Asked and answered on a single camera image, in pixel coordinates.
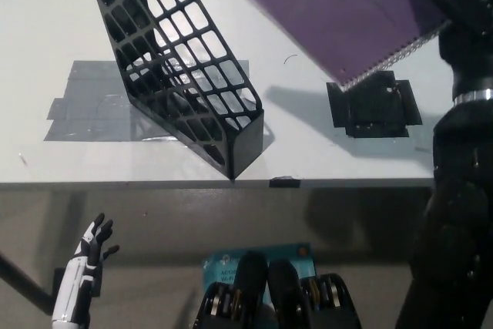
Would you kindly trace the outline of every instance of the white table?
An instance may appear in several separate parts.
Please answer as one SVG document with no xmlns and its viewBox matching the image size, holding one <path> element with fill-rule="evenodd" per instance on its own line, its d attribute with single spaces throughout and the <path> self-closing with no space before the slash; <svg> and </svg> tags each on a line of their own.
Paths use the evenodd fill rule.
<svg viewBox="0 0 493 329">
<path fill-rule="evenodd" d="M 431 133 L 451 107 L 452 82 L 436 42 L 393 68 L 411 80 L 424 125 L 409 138 L 351 139 L 332 124 L 327 75 L 249 0 L 202 1 L 236 57 L 250 61 L 273 134 L 235 183 L 176 141 L 45 142 L 73 62 L 114 60 L 106 30 L 96 0 L 0 0 L 0 185 L 268 186 L 281 176 L 302 187 L 431 184 Z"/>
</svg>

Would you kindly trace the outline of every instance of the purple notebook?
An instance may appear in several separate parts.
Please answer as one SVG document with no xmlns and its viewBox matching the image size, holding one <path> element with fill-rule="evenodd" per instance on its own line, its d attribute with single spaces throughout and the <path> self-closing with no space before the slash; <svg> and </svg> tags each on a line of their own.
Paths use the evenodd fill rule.
<svg viewBox="0 0 493 329">
<path fill-rule="evenodd" d="M 347 89 L 431 39 L 445 18 L 430 0 L 254 0 Z"/>
</svg>

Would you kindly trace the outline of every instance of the blue box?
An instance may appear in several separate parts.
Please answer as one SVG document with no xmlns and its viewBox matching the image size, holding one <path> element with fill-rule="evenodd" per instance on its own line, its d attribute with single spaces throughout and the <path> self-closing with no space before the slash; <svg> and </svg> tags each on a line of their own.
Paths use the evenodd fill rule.
<svg viewBox="0 0 493 329">
<path fill-rule="evenodd" d="M 261 252 L 267 262 L 287 258 L 298 272 L 298 277 L 312 277 L 316 275 L 314 258 L 309 243 L 285 244 L 272 247 L 243 248 L 238 250 L 221 250 L 203 261 L 203 289 L 219 281 L 233 284 L 236 268 L 240 258 L 249 250 Z M 266 287 L 263 302 L 271 305 L 269 287 Z"/>
</svg>

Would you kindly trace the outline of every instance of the gray floor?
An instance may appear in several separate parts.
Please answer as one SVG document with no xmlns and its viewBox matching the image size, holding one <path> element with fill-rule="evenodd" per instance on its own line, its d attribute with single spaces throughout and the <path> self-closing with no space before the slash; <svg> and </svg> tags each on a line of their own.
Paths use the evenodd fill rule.
<svg viewBox="0 0 493 329">
<path fill-rule="evenodd" d="M 122 250 L 106 269 L 92 327 L 185 329 L 203 295 L 200 261 L 208 253 L 310 241 L 319 273 L 346 280 L 364 328 L 391 328 L 427 197 L 427 190 L 4 192 L 0 250 L 50 287 L 54 267 L 65 265 L 86 224 L 105 212 Z M 13 327 L 48 328 L 49 317 L 1 282 L 0 329 Z"/>
</svg>

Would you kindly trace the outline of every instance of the white robotic hand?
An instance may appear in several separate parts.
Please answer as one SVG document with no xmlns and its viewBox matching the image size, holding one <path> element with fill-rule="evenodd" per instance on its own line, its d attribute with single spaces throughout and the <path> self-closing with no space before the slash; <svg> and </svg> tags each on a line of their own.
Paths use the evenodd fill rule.
<svg viewBox="0 0 493 329">
<path fill-rule="evenodd" d="M 92 297 L 99 295 L 102 263 L 119 250 L 119 246 L 114 246 L 101 253 L 102 244 L 113 233 L 113 221 L 102 225 L 104 219 L 101 213 L 91 223 L 67 264 L 53 311 L 53 329 L 89 328 L 89 307 Z"/>
</svg>

